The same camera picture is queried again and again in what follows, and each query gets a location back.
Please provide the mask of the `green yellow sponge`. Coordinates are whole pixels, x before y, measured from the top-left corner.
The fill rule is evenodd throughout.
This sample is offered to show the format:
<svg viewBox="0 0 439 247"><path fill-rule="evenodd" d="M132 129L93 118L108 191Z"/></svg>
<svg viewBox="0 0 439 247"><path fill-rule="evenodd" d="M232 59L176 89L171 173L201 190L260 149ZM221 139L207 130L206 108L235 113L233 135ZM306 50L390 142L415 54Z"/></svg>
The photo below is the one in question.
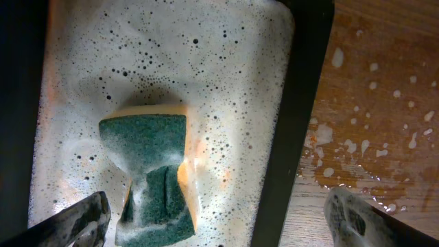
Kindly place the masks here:
<svg viewBox="0 0 439 247"><path fill-rule="evenodd" d="M169 246L194 236L199 203L187 158L186 107L124 108L98 127L108 158L129 179L115 245Z"/></svg>

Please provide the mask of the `black rectangular soap tray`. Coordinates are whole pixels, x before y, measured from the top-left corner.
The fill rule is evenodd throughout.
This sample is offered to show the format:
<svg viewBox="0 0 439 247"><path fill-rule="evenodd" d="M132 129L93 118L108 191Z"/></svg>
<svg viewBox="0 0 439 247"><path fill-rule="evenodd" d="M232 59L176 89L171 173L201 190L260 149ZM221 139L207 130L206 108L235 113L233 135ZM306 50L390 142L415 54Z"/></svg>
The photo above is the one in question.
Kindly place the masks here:
<svg viewBox="0 0 439 247"><path fill-rule="evenodd" d="M282 235L335 12L332 1L287 1L296 31L253 246ZM1 3L1 238L24 231L48 17L46 1Z"/></svg>

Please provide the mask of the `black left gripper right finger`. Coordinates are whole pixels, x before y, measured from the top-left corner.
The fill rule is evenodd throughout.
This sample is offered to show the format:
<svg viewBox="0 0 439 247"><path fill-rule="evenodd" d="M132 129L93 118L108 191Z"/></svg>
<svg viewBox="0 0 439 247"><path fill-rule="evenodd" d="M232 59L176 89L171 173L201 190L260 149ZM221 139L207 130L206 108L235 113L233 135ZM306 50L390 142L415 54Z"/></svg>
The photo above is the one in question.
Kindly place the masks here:
<svg viewBox="0 0 439 247"><path fill-rule="evenodd" d="M324 203L324 216L335 247L438 246L438 240L387 215L359 196L332 188Z"/></svg>

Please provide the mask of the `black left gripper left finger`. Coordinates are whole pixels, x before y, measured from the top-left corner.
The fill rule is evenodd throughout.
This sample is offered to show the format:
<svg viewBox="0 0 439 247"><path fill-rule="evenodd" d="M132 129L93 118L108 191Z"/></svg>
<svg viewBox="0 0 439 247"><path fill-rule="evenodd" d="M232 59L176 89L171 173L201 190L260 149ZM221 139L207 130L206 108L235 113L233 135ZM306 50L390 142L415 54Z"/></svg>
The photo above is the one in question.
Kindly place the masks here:
<svg viewBox="0 0 439 247"><path fill-rule="evenodd" d="M2 242L1 247L103 246L110 218L106 194L98 191Z"/></svg>

